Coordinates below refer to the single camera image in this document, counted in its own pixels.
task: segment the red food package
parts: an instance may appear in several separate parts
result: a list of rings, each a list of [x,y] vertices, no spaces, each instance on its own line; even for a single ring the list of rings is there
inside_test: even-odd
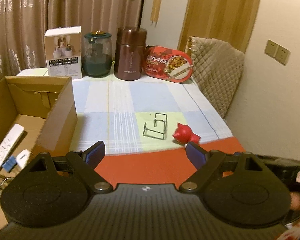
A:
[[[143,69],[150,77],[175,83],[186,81],[193,72],[192,60],[188,54],[160,46],[146,47]]]

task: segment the dark green contents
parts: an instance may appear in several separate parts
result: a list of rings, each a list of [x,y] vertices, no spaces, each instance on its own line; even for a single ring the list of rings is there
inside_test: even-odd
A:
[[[112,56],[102,54],[102,56],[92,55],[84,56],[82,67],[84,72],[90,77],[105,76],[110,72],[112,65]]]

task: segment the brown thermos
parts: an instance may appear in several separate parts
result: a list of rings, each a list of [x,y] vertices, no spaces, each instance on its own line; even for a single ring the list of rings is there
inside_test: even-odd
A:
[[[141,76],[146,49],[147,31],[142,28],[120,27],[114,56],[114,75],[122,80],[137,80]]]

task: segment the silver bolt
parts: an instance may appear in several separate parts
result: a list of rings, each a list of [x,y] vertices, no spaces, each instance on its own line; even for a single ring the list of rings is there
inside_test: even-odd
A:
[[[97,190],[107,190],[110,188],[110,184],[107,182],[98,182],[94,185],[94,188]]]
[[[190,190],[195,190],[198,187],[198,185],[194,182],[185,182],[181,185],[181,187],[183,187],[183,189],[185,190],[190,191]]]

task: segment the wooden handle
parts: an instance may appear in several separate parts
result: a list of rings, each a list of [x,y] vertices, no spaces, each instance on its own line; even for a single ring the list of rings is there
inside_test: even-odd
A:
[[[153,0],[150,21],[154,21],[156,2],[157,2],[157,0]]]
[[[157,23],[159,18],[161,0],[156,0],[155,2],[155,14],[154,14],[154,21]]]

